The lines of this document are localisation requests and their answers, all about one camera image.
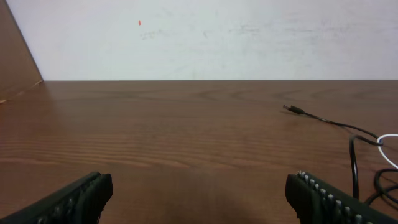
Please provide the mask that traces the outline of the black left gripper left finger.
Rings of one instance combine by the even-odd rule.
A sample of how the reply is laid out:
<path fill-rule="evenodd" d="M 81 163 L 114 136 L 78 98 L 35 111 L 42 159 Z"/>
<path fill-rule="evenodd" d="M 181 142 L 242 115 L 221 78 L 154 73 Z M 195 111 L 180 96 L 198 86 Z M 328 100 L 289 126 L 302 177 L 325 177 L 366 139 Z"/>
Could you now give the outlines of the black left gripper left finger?
<path fill-rule="evenodd" d="M 112 195 L 111 175 L 92 172 L 2 218 L 1 224 L 97 224 Z"/>

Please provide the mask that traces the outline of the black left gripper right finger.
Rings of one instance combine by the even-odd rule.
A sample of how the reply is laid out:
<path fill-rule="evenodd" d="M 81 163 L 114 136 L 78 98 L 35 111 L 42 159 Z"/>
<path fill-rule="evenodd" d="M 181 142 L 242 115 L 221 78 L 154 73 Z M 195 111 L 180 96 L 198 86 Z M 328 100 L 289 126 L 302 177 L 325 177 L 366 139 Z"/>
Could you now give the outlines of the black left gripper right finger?
<path fill-rule="evenodd" d="M 301 224 L 397 224 L 397 220 L 314 175 L 289 174 L 285 197 Z"/>

